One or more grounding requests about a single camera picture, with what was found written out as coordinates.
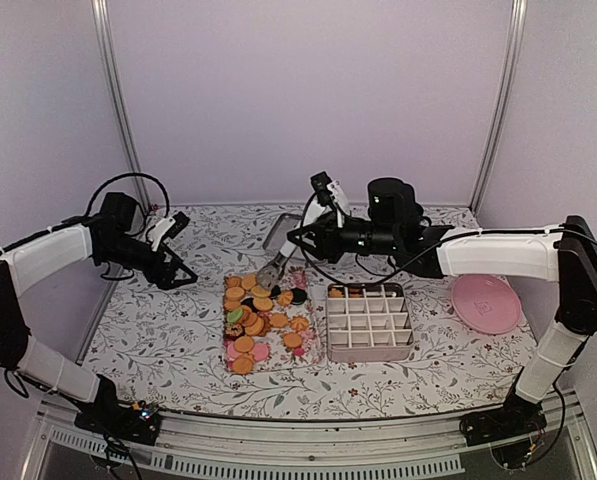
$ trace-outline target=round lid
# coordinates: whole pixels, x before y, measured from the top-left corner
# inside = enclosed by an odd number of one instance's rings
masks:
[[[460,277],[451,291],[451,301],[460,319],[478,332],[499,335],[520,323],[522,308],[518,295],[491,275]]]

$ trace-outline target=tray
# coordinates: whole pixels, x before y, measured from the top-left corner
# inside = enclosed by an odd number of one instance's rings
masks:
[[[391,362],[409,356],[413,332],[400,285],[329,285],[326,313],[332,362]]]
[[[233,275],[239,277],[245,276],[242,274],[239,275],[238,273],[234,273]],[[280,281],[279,286],[283,291],[299,288],[309,292],[307,274],[303,268],[290,267]],[[247,298],[252,298],[250,292],[247,292],[245,299]],[[267,360],[256,362],[251,373],[287,370],[318,364],[324,357],[324,349],[322,348],[318,331],[315,328],[315,315],[311,298],[308,297],[307,301],[302,305],[289,305],[288,307],[280,306],[277,301],[274,300],[274,308],[270,312],[260,313],[260,315],[270,318],[274,313],[283,313],[287,315],[289,319],[293,319],[294,317],[305,317],[309,320],[309,328],[299,332],[302,337],[302,345],[295,349],[287,348],[283,343],[283,335],[293,332],[291,325],[283,328],[272,328],[263,337],[255,336],[255,342],[268,345],[271,354]],[[227,312],[225,312],[225,327],[227,326],[226,315]],[[233,343],[233,340],[225,336],[223,339],[225,364],[227,369],[232,371],[235,358],[230,357],[228,353],[230,343]]]

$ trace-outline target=metal frame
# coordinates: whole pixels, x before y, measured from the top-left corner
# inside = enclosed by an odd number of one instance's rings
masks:
[[[507,37],[507,51],[505,53],[496,108],[491,120],[491,126],[489,127],[489,134],[487,136],[485,152],[478,172],[478,179],[476,180],[476,185],[471,196],[471,203],[469,204],[469,208],[474,212],[474,215],[478,215],[480,208],[482,207],[487,184],[489,183],[494,166],[496,152],[498,151],[498,144],[500,143],[500,136],[505,121],[505,114],[507,112],[507,104],[509,103],[511,87],[516,74],[518,58],[520,56],[520,46],[525,26],[526,11],[527,0],[513,0],[511,23],[509,25],[509,35]]]
[[[572,456],[583,479],[597,480],[597,455],[582,408],[573,391],[565,392],[565,401],[565,433],[573,445]],[[560,399],[550,394],[543,408],[547,430],[557,429]],[[371,478],[381,478],[378,474],[381,471],[386,472],[384,478],[390,474],[391,478],[398,478],[389,472],[399,468],[413,472],[403,475],[404,478],[437,478],[443,472],[433,471],[433,465],[526,438],[519,436],[468,447],[458,429],[463,414],[458,411],[392,419],[285,422],[163,412],[162,432],[156,446],[127,443],[140,468],[193,478],[216,478],[218,469],[231,469],[228,478],[255,478],[253,471],[261,472],[259,478],[266,472],[270,480],[281,478],[282,472],[287,474],[286,479],[314,479],[321,472],[325,477],[329,472],[329,478],[333,479],[346,478],[345,472],[349,472],[349,478],[357,478],[358,472],[364,471],[375,472]],[[38,478],[50,442],[104,457],[102,438],[76,429],[74,416],[73,407],[62,399],[45,398],[22,480]],[[422,465],[429,470],[426,476]],[[199,467],[206,467],[207,471],[198,472]],[[460,462],[454,462],[453,468],[461,469]]]
[[[98,35],[98,46],[100,47],[100,56],[107,77],[107,85],[111,95],[111,102],[116,114],[116,122],[122,139],[127,165],[131,172],[141,172],[138,153],[134,144],[133,135],[129,125],[127,108],[122,96],[120,78],[118,76],[118,66],[116,64],[116,55],[111,35],[111,26],[109,24],[109,14],[107,11],[107,0],[92,0],[94,13],[94,22],[96,25],[96,34]],[[150,211],[151,200],[149,192],[142,178],[133,178],[138,201],[141,203],[145,212]]]

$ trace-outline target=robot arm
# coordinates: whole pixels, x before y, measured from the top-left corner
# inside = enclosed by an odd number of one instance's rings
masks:
[[[544,428],[540,402],[597,331],[597,248],[584,219],[570,216],[542,229],[483,231],[425,225],[413,188],[393,178],[369,184],[369,217],[333,214],[288,233],[320,260],[344,253],[389,255],[417,276],[470,273],[525,276],[558,282],[560,307],[531,361],[517,376],[502,407],[464,417],[469,444],[492,442]]]
[[[131,197],[109,193],[94,217],[73,219],[0,248],[0,365],[76,404],[86,414],[79,417],[78,426],[102,428],[119,438],[151,443],[158,433],[158,416],[147,407],[120,406],[113,382],[67,360],[33,337],[18,303],[36,283],[90,257],[97,265],[115,262],[141,270],[161,289],[195,282],[196,275],[164,243],[189,219],[179,213],[161,220],[149,232],[155,233],[147,235],[150,245],[126,233],[136,209]]]

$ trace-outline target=orange cookie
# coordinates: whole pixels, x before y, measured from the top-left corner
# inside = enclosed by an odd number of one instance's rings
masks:
[[[254,361],[249,356],[241,355],[236,360],[234,360],[234,363],[231,368],[237,375],[247,375],[248,373],[251,373],[253,371]]]
[[[329,298],[345,298],[345,294],[337,288],[332,288],[329,290]]]
[[[274,313],[269,324],[274,328],[285,328],[289,325],[289,318],[284,313]]]
[[[238,307],[240,307],[240,302],[238,300],[227,300],[225,301],[225,310],[227,310],[228,312],[233,312],[234,310],[236,310]]]
[[[249,313],[249,310],[242,308],[242,317],[240,318],[240,320],[238,320],[238,323],[241,325],[244,324],[249,319],[249,315],[251,315],[251,313]]]
[[[245,333],[253,337],[262,332],[263,328],[265,328],[265,321],[262,319],[262,317],[258,317],[256,323],[254,323],[251,327],[245,327]]]
[[[302,345],[302,337],[297,333],[288,333],[287,335],[283,335],[282,341],[287,348],[298,348]]]
[[[304,332],[309,328],[309,320],[305,317],[294,317],[291,319],[291,329],[298,333]]]
[[[245,328],[251,327],[254,323],[256,323],[257,320],[258,320],[258,315],[255,313],[250,313],[249,316],[247,317],[247,320],[242,322],[242,326]]]
[[[272,308],[274,308],[274,302],[271,301],[269,298],[254,298],[254,307],[256,307],[261,312],[269,312]]]
[[[268,296],[271,295],[271,291],[265,290],[260,285],[256,285],[254,288],[251,289],[251,294],[254,297],[267,298]]]
[[[254,342],[253,338],[248,336],[240,337],[234,342],[234,348],[240,353],[251,352],[254,349],[254,345],[256,345],[256,342]]]
[[[242,279],[240,277],[229,277],[225,282],[225,285],[227,285],[227,288],[239,287],[241,281]]]
[[[227,297],[227,300],[235,300],[239,302],[245,298],[245,290],[241,287],[228,288],[225,292],[225,297]]]
[[[256,274],[250,273],[245,278],[242,279],[242,283],[240,284],[242,288],[249,291],[256,286]]]
[[[280,295],[278,295],[276,302],[278,302],[278,305],[281,307],[288,307],[291,305],[293,299],[294,294],[291,292],[291,290],[287,290],[286,292],[282,292]]]

